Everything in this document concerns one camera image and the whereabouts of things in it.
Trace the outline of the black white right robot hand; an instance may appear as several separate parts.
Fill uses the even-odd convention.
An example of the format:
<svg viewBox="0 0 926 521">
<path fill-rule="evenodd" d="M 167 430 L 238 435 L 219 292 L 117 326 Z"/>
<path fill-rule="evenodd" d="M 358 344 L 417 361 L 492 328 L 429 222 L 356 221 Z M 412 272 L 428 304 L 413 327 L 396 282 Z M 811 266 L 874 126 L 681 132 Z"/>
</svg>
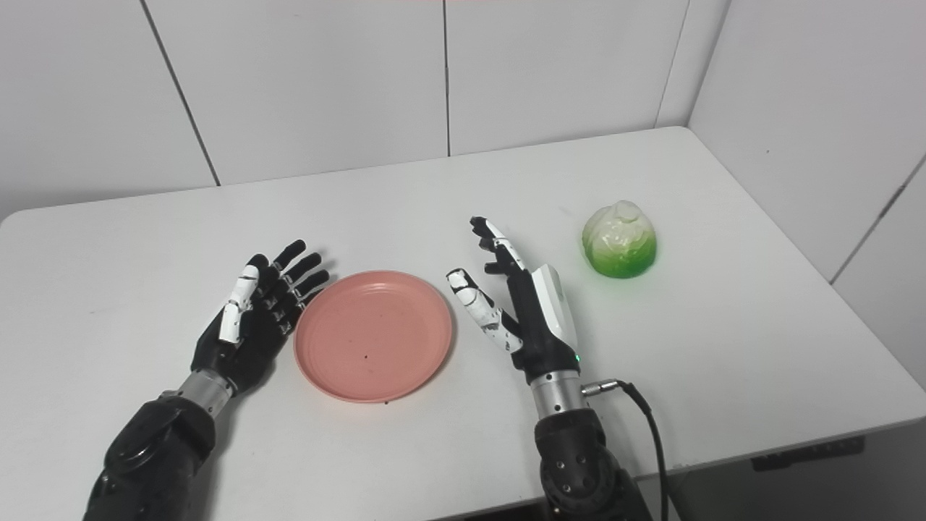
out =
<svg viewBox="0 0 926 521">
<path fill-rule="evenodd" d="M 574 341 L 553 330 L 556 311 L 542 293 L 553 297 L 553 288 L 543 288 L 541 271 L 530 271 L 508 237 L 483 216 L 470 218 L 473 234 L 482 250 L 495 256 L 484 271 L 506 278 L 507 291 L 514 313 L 507 313 L 480 288 L 466 270 L 459 268 L 446 275 L 451 290 L 473 321 L 496 346 L 509 353 L 516 369 L 522 370 L 530 383 L 547 373 L 572 370 L 581 373 L 581 360 L 573 349 Z"/>
</svg>

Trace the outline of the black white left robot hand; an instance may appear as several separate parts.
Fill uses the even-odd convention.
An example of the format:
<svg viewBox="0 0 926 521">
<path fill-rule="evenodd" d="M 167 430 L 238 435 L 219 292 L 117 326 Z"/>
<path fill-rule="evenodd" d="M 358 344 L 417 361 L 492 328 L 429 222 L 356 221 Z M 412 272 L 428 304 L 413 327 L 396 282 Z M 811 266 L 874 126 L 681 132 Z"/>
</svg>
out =
<svg viewBox="0 0 926 521">
<path fill-rule="evenodd" d="M 236 396 L 269 370 L 308 303 L 328 283 L 318 252 L 303 240 L 273 260 L 258 253 L 245 264 L 221 309 L 196 342 L 190 369 L 221 377 Z"/>
</svg>

